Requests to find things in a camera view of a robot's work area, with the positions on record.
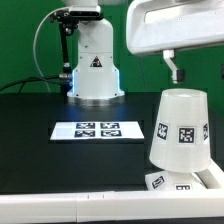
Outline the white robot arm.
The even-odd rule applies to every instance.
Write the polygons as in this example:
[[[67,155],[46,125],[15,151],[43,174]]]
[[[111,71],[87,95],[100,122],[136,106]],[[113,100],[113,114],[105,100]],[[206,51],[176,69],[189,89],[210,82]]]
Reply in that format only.
[[[107,104],[124,96],[113,63],[113,28],[103,5],[125,0],[62,0],[65,31],[79,32],[78,64],[72,72],[71,101]],[[172,58],[176,50],[224,42],[224,0],[133,0],[126,17],[126,44],[138,56],[161,53],[172,79],[184,78]]]

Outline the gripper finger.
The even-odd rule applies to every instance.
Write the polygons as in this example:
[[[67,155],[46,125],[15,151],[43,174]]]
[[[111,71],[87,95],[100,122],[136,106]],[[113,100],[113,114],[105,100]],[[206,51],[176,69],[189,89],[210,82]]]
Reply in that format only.
[[[181,70],[177,67],[177,65],[173,61],[174,57],[175,57],[174,50],[164,50],[163,51],[163,59],[172,72],[172,81],[174,84],[179,84],[184,81],[185,71]]]

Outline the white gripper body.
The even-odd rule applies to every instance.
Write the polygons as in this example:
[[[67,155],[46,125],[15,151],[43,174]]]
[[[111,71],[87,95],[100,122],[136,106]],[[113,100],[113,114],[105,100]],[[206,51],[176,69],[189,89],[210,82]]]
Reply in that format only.
[[[134,0],[126,43],[134,55],[224,42],[224,0]]]

